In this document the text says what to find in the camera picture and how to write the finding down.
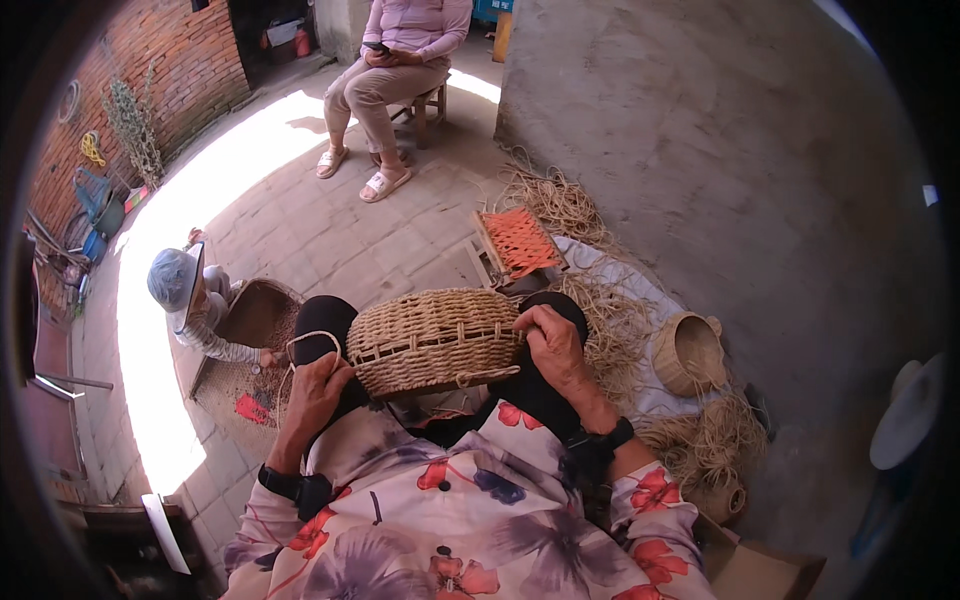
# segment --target hand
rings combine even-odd
[[[340,403],[340,393],[356,371],[336,352],[328,352],[294,373],[287,418],[266,465],[286,475],[300,473],[300,457],[310,439],[324,428]]]
[[[406,50],[395,50],[391,48],[390,54],[393,55],[396,64],[423,64],[423,57],[416,52],[407,52]]]
[[[530,355],[540,374],[571,404],[585,392],[594,392],[596,383],[584,361],[577,327],[547,304],[531,306],[514,322],[525,331]]]
[[[370,50],[364,54],[363,60],[370,66],[390,67],[397,65],[393,54],[384,54],[376,50]]]
[[[279,367],[280,364],[276,361],[274,356],[274,351],[269,348],[260,349],[260,366],[264,369],[269,369],[270,367]]]
[[[340,403],[344,386],[354,375],[356,370],[336,352],[328,352],[309,365],[297,367],[283,428],[300,434],[294,437],[307,439],[323,429]]]

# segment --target stone tile floor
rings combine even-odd
[[[314,174],[326,146],[317,105],[344,68],[332,65],[258,94],[203,133],[171,165],[164,187],[128,216],[93,275],[71,336],[73,373],[115,387],[86,389],[76,401],[91,489],[101,501],[132,504],[142,493],[172,493],[221,585],[223,547],[239,528],[261,459],[186,399],[202,356],[167,334],[146,294],[146,268],[197,226],[206,231],[207,264],[224,265],[232,278],[271,277],[361,310],[408,292],[478,285],[462,248],[472,235],[468,214],[502,190],[496,175],[507,158],[492,142],[502,65],[491,62],[490,46],[471,36],[454,55],[466,75],[451,79],[448,122],[429,150],[412,153],[415,176],[386,201],[358,197],[374,173],[359,126],[348,132],[352,154],[340,172],[329,180]],[[280,114],[277,122],[277,112],[294,105],[310,114],[293,110],[298,118]],[[413,147],[410,138],[400,143]]]

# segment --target knee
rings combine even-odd
[[[298,329],[313,331],[319,324],[352,321],[356,308],[336,296],[314,296],[303,303],[297,315]]]
[[[303,303],[300,312],[306,310],[344,310],[349,309],[356,312],[356,309],[350,306],[350,303],[336,296],[314,296]]]
[[[376,93],[364,82],[362,77],[355,77],[349,81],[344,89],[344,98],[351,108],[376,104],[379,99]]]
[[[581,344],[587,341],[587,336],[589,335],[587,315],[584,314],[583,309],[577,305],[577,302],[575,302],[573,298],[560,292],[537,292],[527,300],[524,300],[519,310],[522,313],[537,304],[549,305],[550,308],[557,311],[561,317],[575,324],[577,326],[577,333],[580,334]]]
[[[204,279],[216,278],[222,276],[224,273],[224,268],[220,265],[209,265],[204,267]]]
[[[324,93],[324,104],[332,106],[342,105],[345,102],[344,87],[345,84],[339,79],[333,82]]]

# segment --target blue hat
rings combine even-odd
[[[160,251],[150,265],[147,289],[163,310],[172,315],[175,334],[183,332],[187,314],[197,293],[197,279],[204,270],[204,242],[187,252],[168,248]]]

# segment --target brick wall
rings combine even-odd
[[[85,132],[100,133],[101,155],[109,167],[131,185],[142,183],[113,136],[100,94],[116,74],[139,99],[151,60],[156,60],[151,87],[154,129],[164,162],[207,123],[250,96],[227,0],[211,0],[199,12],[191,12],[189,0],[129,0],[77,70],[75,78],[81,85],[77,116],[67,124],[54,119],[46,134],[30,206],[58,240],[81,208],[71,184],[74,169],[83,166],[95,175],[106,172],[81,154]],[[126,191],[120,178],[113,177],[113,184],[120,193]],[[63,318],[66,290],[46,269],[40,270],[39,279],[41,299]]]

